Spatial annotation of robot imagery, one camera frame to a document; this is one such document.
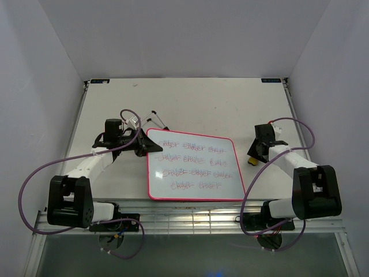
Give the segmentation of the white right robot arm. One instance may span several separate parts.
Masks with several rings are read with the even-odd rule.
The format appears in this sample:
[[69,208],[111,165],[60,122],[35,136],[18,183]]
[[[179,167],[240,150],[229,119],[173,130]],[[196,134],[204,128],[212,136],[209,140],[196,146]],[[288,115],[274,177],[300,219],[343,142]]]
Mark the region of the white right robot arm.
[[274,229],[284,219],[300,220],[339,216],[341,197],[335,169],[318,165],[292,150],[279,140],[281,128],[266,123],[256,125],[255,139],[248,155],[258,162],[273,162],[292,178],[291,196],[263,203],[258,213],[244,213],[243,225],[247,231]]

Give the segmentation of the yellow bone-shaped eraser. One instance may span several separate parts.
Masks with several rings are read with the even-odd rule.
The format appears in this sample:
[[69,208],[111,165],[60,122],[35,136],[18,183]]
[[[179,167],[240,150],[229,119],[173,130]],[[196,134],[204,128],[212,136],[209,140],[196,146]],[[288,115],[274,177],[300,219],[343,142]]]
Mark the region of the yellow bone-shaped eraser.
[[249,157],[247,163],[252,165],[252,166],[257,166],[258,165],[258,160],[253,158],[253,157]]

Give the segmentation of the pink framed whiteboard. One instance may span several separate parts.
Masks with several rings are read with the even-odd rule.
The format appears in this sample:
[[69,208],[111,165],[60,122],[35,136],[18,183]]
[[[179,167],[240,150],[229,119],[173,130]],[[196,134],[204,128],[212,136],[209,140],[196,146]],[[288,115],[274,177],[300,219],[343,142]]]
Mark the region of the pink framed whiteboard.
[[146,133],[163,149],[147,155],[152,200],[243,200],[246,190],[231,139],[154,128]]

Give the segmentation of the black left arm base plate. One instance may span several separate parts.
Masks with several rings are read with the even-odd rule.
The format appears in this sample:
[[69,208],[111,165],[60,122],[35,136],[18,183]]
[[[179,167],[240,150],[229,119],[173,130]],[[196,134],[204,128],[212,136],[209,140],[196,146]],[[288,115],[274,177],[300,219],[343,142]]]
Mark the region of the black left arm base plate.
[[[119,214],[118,218],[125,218],[125,219],[135,219],[140,220],[140,214]],[[105,223],[105,224],[93,224],[89,227],[90,232],[138,232],[139,225],[132,221],[122,221],[122,222],[115,222],[115,223]]]

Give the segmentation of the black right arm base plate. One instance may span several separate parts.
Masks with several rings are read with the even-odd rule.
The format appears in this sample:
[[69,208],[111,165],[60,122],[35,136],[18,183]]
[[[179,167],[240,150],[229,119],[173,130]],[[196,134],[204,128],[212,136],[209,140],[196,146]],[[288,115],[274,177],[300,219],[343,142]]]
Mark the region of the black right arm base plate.
[[243,213],[243,225],[246,231],[261,231],[281,223],[282,221],[283,219],[264,219],[260,212]]

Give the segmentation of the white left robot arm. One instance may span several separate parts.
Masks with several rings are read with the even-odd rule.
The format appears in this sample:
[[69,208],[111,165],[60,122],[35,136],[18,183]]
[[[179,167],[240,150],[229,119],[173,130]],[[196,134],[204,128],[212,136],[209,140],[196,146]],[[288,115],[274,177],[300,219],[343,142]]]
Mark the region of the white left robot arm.
[[107,119],[104,132],[92,145],[91,156],[85,158],[66,175],[56,175],[50,181],[47,221],[50,225],[88,228],[102,222],[109,230],[122,225],[118,204],[94,201],[91,185],[123,151],[134,151],[137,157],[163,151],[143,130],[130,126],[124,135],[121,119]]

